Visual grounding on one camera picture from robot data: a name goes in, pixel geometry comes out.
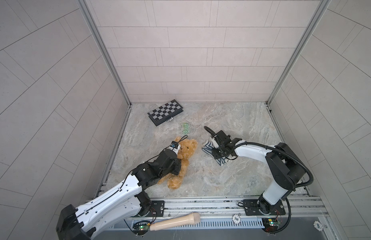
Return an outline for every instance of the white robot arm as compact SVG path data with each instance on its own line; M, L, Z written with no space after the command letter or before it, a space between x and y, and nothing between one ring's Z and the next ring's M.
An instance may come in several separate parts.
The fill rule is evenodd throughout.
M274 211L280 199L286 199L296 187L309 185L313 181L311 172L285 143L265 146L238 138L231 140L223 131L216 134L210 128L204 128L211 134L215 146L212 154L216 159L230 155L249 157L267 163L270 167L274 180L259 197L257 206L246 207L269 214ZM180 160L177 159L179 149L179 142L172 142L168 148L160 152L155 161L140 164L130 171L124 181L106 193L77 208L73 205L65 207L61 211L56 227L59 239L90 240L125 218L137 214L145 215L151 207L151 200L144 190L155 185L168 173L178 175L181 167ZM306 172L310 179L298 184Z

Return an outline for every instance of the marble floor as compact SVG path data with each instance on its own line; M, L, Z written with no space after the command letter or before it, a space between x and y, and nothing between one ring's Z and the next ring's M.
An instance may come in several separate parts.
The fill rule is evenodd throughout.
M179 189L168 189L166 182L146 190L150 197L260 195L271 183L271 172L264 163L238 157L223 166L201 149L209 138L203 126L223 130L232 138L274 145L280 137L264 103L186 103L183 112L156 127L147 113L161 104L134 104L106 188L121 182L140 163L159 154L177 136L183 136L182 123L190 126L189 139L198 141L190 158L187 175Z

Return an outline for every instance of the zebra-striped towel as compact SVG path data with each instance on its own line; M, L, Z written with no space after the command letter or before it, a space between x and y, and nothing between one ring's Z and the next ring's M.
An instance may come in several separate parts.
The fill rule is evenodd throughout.
M202 147L202 150L203 152L207 153L208 155L211 155L212 157L214 157L212 155L212 148L214 146L212 145L212 142L209 142L207 141L205 144L204 144L204 147ZM215 161L217 162L217 164L219 164L220 166L222 166L223 164L226 164L228 162L228 160L226 161L226 159L224 157L221 157L219 159L215 159Z

